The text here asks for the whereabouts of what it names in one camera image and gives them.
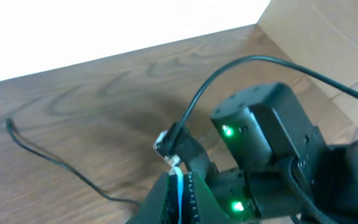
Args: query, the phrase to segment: blue cable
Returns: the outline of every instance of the blue cable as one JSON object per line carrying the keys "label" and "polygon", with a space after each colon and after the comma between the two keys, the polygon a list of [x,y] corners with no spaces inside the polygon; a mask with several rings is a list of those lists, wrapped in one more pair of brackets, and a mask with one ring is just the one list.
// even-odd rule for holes
{"label": "blue cable", "polygon": [[183,172],[179,167],[172,167],[178,178],[178,208],[179,208],[179,220],[178,224],[181,224],[181,198],[183,196]]}

